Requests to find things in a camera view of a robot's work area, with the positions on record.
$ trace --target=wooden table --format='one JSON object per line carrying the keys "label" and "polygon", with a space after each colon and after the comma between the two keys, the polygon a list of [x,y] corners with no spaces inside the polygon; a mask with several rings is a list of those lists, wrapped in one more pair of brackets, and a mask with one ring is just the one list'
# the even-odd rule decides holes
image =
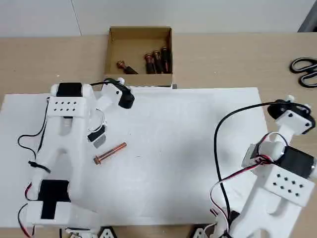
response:
{"label": "wooden table", "polygon": [[[297,83],[288,70],[292,59],[317,57],[316,33],[173,35],[174,82],[178,88],[258,87],[262,101],[292,94],[317,112],[317,91]],[[43,93],[60,81],[102,80],[106,36],[0,38],[0,102],[5,93]],[[269,129],[274,129],[266,116]],[[317,155],[317,129],[292,144]],[[303,210],[292,237],[314,234],[317,192]],[[191,226],[116,227],[118,238],[185,238]],[[37,237],[55,238],[57,229],[39,229]],[[22,237],[18,229],[0,230],[0,238]]]}

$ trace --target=robotic arm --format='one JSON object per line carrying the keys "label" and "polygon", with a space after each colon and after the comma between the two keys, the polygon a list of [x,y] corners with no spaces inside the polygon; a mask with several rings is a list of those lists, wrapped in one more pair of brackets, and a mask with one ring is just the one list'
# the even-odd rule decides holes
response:
{"label": "robotic arm", "polygon": [[[92,89],[97,84],[106,84],[98,99]],[[99,230],[99,215],[73,202],[83,193],[84,162],[89,156],[92,158],[88,148],[106,131],[104,111],[110,106],[128,109],[133,102],[134,96],[122,78],[118,81],[108,78],[92,85],[60,83],[51,88],[42,146],[34,162],[37,166],[31,190],[25,193],[30,200],[28,223]],[[61,154],[66,154],[71,163],[70,182],[46,179]]]}
{"label": "robotic arm", "polygon": [[[293,135],[306,134],[315,127],[315,120],[306,109],[291,104],[271,105],[268,112],[279,126],[276,134],[282,136],[270,141],[269,133],[258,144],[251,144],[246,153],[243,167],[255,164],[258,154],[269,156],[274,163],[253,170],[258,177],[241,214],[231,224],[233,238],[255,237],[259,230],[265,230],[270,238],[289,237],[315,186],[309,179],[317,178],[316,158],[289,146]],[[221,219],[213,238],[224,233]]]}

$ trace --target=white board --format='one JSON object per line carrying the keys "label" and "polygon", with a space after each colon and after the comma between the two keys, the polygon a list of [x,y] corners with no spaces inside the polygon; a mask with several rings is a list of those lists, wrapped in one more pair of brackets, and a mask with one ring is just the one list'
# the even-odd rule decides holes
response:
{"label": "white board", "polygon": [[[105,225],[191,224],[213,221],[209,188],[217,181],[213,158],[216,124],[234,109],[260,103],[256,88],[135,89],[130,110],[106,111],[107,140],[96,154],[125,141],[127,147],[96,166],[87,158],[81,205],[103,215]],[[16,140],[41,127],[47,94],[6,95],[0,114],[0,227],[16,227],[16,212],[25,202],[31,153]],[[223,176],[240,169],[250,145],[266,133],[262,109],[228,119],[218,134]],[[36,148],[39,138],[27,140]],[[67,176],[59,160],[53,177]],[[253,185],[252,173],[226,184],[233,209],[240,211]],[[223,203],[220,189],[214,197]]]}

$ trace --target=scissors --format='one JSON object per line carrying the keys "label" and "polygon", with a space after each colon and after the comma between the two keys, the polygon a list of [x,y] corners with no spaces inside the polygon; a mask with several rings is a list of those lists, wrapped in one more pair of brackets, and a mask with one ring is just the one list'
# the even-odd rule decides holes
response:
{"label": "scissors", "polygon": [[[296,64],[299,62],[308,62],[308,63],[310,63],[310,65],[302,67],[302,68],[297,68]],[[317,77],[317,59],[314,59],[311,57],[301,57],[301,58],[295,59],[289,65],[289,70],[292,73],[304,73],[304,72],[306,72],[305,75],[301,76],[298,79],[299,84],[302,85],[303,87],[305,87],[305,88],[316,88],[317,87],[317,82],[316,83],[308,83],[306,81],[309,78],[313,78],[315,76]]]}

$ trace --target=open cardboard box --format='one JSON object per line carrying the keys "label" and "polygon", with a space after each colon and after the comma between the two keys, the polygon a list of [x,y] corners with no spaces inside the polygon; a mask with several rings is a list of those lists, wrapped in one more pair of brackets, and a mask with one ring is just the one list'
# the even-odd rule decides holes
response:
{"label": "open cardboard box", "polygon": [[[106,52],[105,75],[117,79],[122,77],[127,85],[133,86],[171,86],[171,74],[146,74],[144,55],[166,46],[171,51],[170,27],[110,27]],[[117,68],[119,60],[125,61],[138,74],[124,74]]]}

